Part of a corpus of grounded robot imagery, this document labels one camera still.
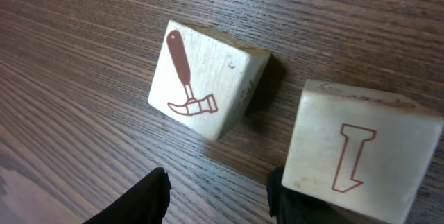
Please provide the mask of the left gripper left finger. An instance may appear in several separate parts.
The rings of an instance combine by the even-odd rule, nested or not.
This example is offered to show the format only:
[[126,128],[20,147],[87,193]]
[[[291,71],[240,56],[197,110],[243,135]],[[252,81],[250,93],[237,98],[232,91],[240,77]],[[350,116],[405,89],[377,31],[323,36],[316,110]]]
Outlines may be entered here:
[[170,190],[167,172],[157,167],[84,224],[160,224],[169,207]]

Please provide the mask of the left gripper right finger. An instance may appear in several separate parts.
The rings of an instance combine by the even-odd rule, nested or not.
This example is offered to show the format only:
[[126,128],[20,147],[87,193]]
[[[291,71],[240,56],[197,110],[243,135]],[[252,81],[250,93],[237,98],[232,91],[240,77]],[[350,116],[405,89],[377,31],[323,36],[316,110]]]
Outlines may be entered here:
[[269,214],[276,217],[277,224],[350,224],[325,201],[283,187],[283,173],[278,167],[266,181]]

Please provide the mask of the plain wooden block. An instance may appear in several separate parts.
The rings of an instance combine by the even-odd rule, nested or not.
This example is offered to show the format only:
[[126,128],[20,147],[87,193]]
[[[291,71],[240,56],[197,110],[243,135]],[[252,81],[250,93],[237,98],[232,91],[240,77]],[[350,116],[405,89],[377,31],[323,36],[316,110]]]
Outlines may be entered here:
[[282,185],[403,223],[442,131],[439,113],[406,96],[306,80]]

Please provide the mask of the wooden block hammer picture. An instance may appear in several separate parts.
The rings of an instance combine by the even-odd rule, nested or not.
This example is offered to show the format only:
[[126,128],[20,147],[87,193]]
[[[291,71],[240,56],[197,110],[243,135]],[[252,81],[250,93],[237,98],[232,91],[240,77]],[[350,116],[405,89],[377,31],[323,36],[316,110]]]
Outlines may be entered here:
[[244,115],[270,56],[214,28],[170,20],[148,103],[216,141]]

